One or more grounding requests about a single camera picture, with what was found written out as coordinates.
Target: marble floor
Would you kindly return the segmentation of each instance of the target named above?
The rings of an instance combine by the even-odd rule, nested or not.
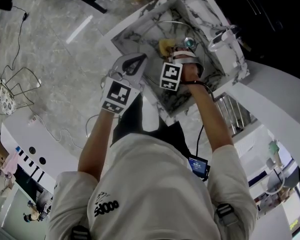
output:
[[[27,67],[41,80],[41,88],[29,92],[28,97],[34,101],[32,110],[43,118],[55,138],[60,139],[60,130],[67,129],[76,145],[85,145],[86,122],[98,113],[102,93],[100,80],[114,63],[109,51],[97,45],[98,40],[150,1],[97,0],[108,9],[102,14],[80,0],[13,0],[14,6],[29,13],[22,26],[20,52],[14,68]],[[18,50],[23,14],[12,8],[0,15],[0,75],[6,65],[12,65]],[[12,72],[7,70],[4,78],[11,76]],[[18,80],[23,89],[36,84],[27,72]],[[188,113],[180,123],[186,143],[194,154],[201,120],[196,107]],[[5,118],[0,115],[0,128]],[[96,117],[90,120],[88,132],[95,121]],[[60,144],[79,157],[81,150],[72,144],[65,131]],[[204,132],[199,148],[205,150],[205,157],[209,158],[211,150]],[[107,155],[105,171],[112,161],[113,157]]]

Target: marble basin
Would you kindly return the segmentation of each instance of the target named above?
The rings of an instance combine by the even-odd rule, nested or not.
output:
[[[190,27],[164,21],[182,22]],[[147,54],[149,62],[141,90],[161,118],[170,125],[195,101],[186,86],[180,86],[177,92],[159,88],[164,61],[159,52],[159,40],[174,38],[177,43],[182,43],[185,37],[193,37],[197,43],[194,52],[204,65],[201,80],[217,97],[249,74],[237,41],[216,52],[207,49],[214,37],[211,34],[219,27],[228,25],[214,0],[154,0],[108,32],[103,37],[103,43],[116,58],[136,52]]]

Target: cabinet handle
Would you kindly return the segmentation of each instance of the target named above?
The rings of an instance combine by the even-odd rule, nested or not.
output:
[[[252,1],[252,3],[254,4],[255,8],[258,10],[258,13],[261,14],[261,12],[260,12],[258,6],[256,5],[255,1],[254,1],[254,0],[251,0],[251,1]]]
[[[250,5],[251,9],[253,10],[254,14],[257,15],[255,9],[252,7],[251,3],[249,2],[249,0],[246,0],[248,2],[248,4]]]

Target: pink cloth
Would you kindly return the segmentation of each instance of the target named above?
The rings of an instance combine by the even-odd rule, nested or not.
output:
[[[18,168],[18,160],[19,154],[17,151],[14,152],[14,154],[9,154],[1,167],[1,171],[3,171],[6,175],[15,174]]]

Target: yellow sponge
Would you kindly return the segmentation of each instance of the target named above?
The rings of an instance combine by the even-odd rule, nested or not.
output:
[[[160,39],[159,40],[160,53],[165,57],[169,57],[170,53],[168,50],[170,47],[173,47],[175,45],[176,45],[175,39]]]

